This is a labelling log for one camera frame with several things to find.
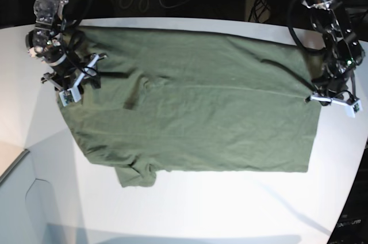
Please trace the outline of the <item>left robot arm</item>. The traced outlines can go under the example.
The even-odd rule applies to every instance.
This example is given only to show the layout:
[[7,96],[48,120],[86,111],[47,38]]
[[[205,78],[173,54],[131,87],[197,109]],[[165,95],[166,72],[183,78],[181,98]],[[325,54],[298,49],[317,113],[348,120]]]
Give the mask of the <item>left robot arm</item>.
[[[301,2],[310,12],[313,29],[322,35],[324,48],[305,47],[292,26],[293,9]],[[354,82],[354,71],[360,66],[365,52],[353,31],[350,17],[342,0],[292,0],[287,9],[287,27],[297,45],[305,54],[321,56],[321,74],[312,80],[312,94],[306,99],[319,102],[322,106],[340,104],[360,110],[354,88],[347,87],[347,81]]]

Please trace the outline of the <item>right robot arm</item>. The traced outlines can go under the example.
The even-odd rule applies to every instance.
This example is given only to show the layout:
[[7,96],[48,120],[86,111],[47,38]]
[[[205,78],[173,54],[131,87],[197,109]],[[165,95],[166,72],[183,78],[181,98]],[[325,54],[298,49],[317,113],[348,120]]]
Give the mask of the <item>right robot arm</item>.
[[85,81],[99,89],[101,76],[94,64],[87,64],[92,56],[80,57],[76,53],[86,39],[78,26],[88,11],[70,20],[64,13],[68,3],[69,0],[35,0],[34,29],[25,38],[28,54],[52,69],[41,77],[41,82],[50,82],[55,90],[69,92],[76,87],[82,91]]

